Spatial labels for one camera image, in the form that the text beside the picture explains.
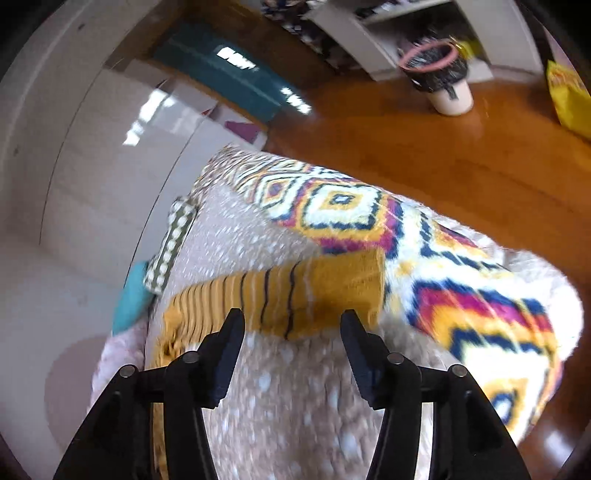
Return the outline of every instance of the white shelf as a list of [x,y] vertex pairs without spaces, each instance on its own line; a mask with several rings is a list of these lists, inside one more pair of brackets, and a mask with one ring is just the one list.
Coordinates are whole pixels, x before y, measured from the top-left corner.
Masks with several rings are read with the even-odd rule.
[[374,23],[384,22],[391,18],[401,17],[412,12],[423,10],[424,8],[434,7],[435,5],[448,4],[453,0],[422,0],[412,4],[394,5],[392,10],[371,15],[371,17],[360,20],[363,25],[372,25]]

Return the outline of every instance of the mustard yellow cloth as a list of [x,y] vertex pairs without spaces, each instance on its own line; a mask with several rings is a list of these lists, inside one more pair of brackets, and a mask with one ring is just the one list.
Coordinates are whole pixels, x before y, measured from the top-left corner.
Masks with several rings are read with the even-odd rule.
[[346,309],[355,309],[371,328],[383,300],[384,253],[376,249],[198,283],[175,295],[164,313],[154,366],[168,365],[189,345],[219,331],[233,307],[244,312],[247,331],[292,340],[338,327]]

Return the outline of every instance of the colorful patterned blanket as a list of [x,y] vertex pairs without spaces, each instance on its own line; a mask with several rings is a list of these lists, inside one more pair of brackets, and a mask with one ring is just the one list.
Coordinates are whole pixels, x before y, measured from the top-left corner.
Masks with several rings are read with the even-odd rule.
[[465,364],[516,442],[552,396],[561,362],[548,317],[527,283],[473,242],[379,187],[269,154],[226,147],[190,198],[223,182],[325,253],[384,251],[384,309]]

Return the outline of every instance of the yellow bag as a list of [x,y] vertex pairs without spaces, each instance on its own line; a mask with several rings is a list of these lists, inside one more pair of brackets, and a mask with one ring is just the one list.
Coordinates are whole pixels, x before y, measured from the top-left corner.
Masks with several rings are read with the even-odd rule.
[[548,86],[562,126],[591,140],[591,96],[577,73],[548,62]]

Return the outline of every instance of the teal cloth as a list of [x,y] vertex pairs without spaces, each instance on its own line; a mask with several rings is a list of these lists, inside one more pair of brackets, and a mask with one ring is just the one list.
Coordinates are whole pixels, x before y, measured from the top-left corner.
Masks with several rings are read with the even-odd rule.
[[148,262],[131,267],[113,315],[113,335],[133,327],[152,302],[154,294],[144,287],[147,268]]

